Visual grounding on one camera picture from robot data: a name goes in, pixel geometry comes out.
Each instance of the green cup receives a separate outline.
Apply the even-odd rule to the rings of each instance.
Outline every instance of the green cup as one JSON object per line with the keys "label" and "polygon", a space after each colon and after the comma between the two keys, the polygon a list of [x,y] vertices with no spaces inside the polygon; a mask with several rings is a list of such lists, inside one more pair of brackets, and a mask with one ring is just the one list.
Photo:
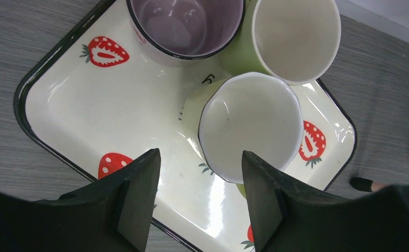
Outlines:
{"label": "green cup", "polygon": [[240,32],[219,57],[232,75],[255,71],[301,85],[330,67],[340,34],[334,0],[251,0]]}

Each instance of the shoe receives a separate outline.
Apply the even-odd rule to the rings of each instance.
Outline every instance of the shoe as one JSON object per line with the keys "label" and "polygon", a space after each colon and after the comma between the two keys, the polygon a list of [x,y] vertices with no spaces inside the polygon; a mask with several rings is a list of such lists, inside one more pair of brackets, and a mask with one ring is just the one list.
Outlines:
{"label": "shoe", "polygon": [[371,185],[373,184],[372,180],[367,180],[362,177],[353,177],[350,179],[350,185],[359,191],[363,192],[372,192]]}

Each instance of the gray table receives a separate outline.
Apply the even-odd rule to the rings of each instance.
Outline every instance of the gray table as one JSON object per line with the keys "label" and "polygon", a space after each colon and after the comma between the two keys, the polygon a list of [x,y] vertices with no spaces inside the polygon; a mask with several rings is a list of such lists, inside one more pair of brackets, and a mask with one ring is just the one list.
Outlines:
{"label": "gray table", "polygon": [[[98,0],[0,0],[0,191],[56,199],[88,181],[21,131],[12,100],[21,78]],[[360,174],[409,184],[409,44],[342,18],[342,41],[322,77],[354,121],[358,149],[329,192],[363,195],[348,185]],[[156,228],[147,251],[188,251]]]}

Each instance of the square tray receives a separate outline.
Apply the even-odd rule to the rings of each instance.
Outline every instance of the square tray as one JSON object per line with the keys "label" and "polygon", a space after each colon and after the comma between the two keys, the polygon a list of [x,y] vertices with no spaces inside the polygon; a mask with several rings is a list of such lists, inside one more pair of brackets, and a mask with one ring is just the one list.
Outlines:
{"label": "square tray", "polygon": [[[95,39],[121,50],[110,49],[118,64],[104,67],[97,52],[80,57]],[[250,251],[246,200],[182,135],[188,94],[227,76],[217,57],[187,68],[152,62],[139,49],[125,0],[102,0],[24,77],[14,111],[33,141],[91,181],[159,148],[153,224],[192,251]],[[354,124],[320,80],[292,89],[305,139],[285,172],[325,190],[354,154]]]}

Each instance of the strawberry print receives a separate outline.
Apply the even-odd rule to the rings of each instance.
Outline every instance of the strawberry print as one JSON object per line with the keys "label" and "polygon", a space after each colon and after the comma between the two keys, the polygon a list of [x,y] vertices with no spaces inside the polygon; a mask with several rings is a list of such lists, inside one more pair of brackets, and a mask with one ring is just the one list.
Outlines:
{"label": "strawberry print", "polygon": [[107,153],[99,162],[98,179],[101,179],[113,172],[130,164],[133,159],[119,153]]}
{"label": "strawberry print", "polygon": [[212,170],[207,166],[207,164],[201,163],[201,164],[198,165],[198,167],[204,167],[204,169],[203,169],[203,171],[201,172],[201,174],[203,174],[203,173],[205,173],[205,172],[207,172],[207,171],[210,171],[211,173],[210,173],[209,175],[210,175],[210,176],[214,175],[214,171],[212,171]]}
{"label": "strawberry print", "polygon": [[91,61],[98,67],[112,67],[130,59],[124,48],[104,36],[92,39],[88,45],[82,45],[82,53],[80,57],[86,57],[85,63]]}
{"label": "strawberry print", "polygon": [[327,147],[325,135],[314,124],[303,121],[303,141],[299,149],[299,154],[303,160],[307,161],[306,166],[311,164],[311,169],[318,162],[322,161],[322,156]]}
{"label": "strawberry print", "polygon": [[242,245],[245,245],[244,249],[254,246],[254,236],[252,235],[252,227],[249,225],[247,230],[247,240],[242,242]]}

